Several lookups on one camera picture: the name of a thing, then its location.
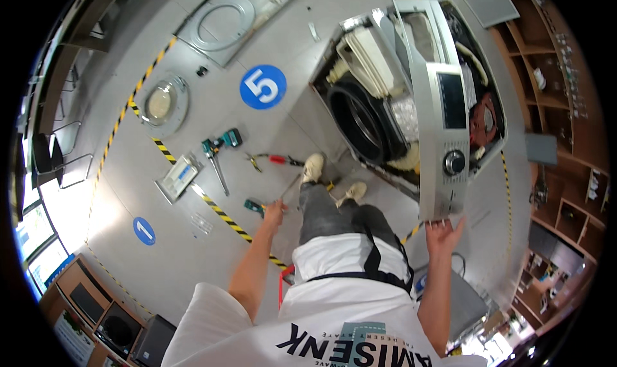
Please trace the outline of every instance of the person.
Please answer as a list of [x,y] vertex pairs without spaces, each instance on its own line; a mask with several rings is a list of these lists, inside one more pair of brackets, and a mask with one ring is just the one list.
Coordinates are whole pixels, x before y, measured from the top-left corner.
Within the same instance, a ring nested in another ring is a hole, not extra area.
[[356,183],[338,202],[318,184],[324,158],[306,161],[300,186],[304,222],[292,261],[295,285],[278,319],[254,326],[264,296],[272,238],[287,206],[267,206],[264,222],[227,292],[200,283],[162,366],[485,366],[481,356],[450,356],[451,255],[463,231],[426,223],[428,278],[420,308],[413,271],[383,213],[357,201]]

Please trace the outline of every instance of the washing machine drum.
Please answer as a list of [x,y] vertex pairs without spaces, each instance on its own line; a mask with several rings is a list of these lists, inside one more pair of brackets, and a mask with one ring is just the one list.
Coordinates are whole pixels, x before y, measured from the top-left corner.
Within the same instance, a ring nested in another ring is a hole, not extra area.
[[389,110],[350,73],[330,87],[327,101],[343,137],[362,160],[381,165],[405,156],[407,143]]

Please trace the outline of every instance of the washing machine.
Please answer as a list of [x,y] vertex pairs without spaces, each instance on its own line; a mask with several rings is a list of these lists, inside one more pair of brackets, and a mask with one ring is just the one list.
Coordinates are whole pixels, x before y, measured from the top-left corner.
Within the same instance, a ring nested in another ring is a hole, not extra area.
[[489,65],[451,1],[392,0],[341,22],[309,85],[354,159],[420,205],[462,211],[507,139]]

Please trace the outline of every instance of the white sneaker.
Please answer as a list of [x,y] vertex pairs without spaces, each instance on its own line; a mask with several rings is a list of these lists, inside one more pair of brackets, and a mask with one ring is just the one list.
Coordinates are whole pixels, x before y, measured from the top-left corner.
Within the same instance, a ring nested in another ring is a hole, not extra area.
[[354,199],[358,202],[364,195],[366,194],[366,184],[365,183],[355,183],[350,186],[350,188],[345,192],[345,195],[342,199],[336,201],[336,207],[340,207],[343,204],[343,201],[346,199]]
[[302,182],[300,185],[313,181],[317,183],[321,177],[323,169],[323,155],[319,153],[312,154],[304,163],[304,173],[302,174]]

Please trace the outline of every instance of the white t-shirt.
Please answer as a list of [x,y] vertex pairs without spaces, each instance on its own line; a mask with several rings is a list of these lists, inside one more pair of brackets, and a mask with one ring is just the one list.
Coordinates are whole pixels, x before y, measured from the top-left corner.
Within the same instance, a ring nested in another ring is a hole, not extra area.
[[[375,238],[380,270],[407,273],[402,254]],[[292,257],[297,284],[278,319],[253,326],[246,310],[222,289],[200,283],[162,366],[486,367],[481,356],[440,359],[404,289],[321,274],[362,271],[370,251],[365,235],[316,237]]]

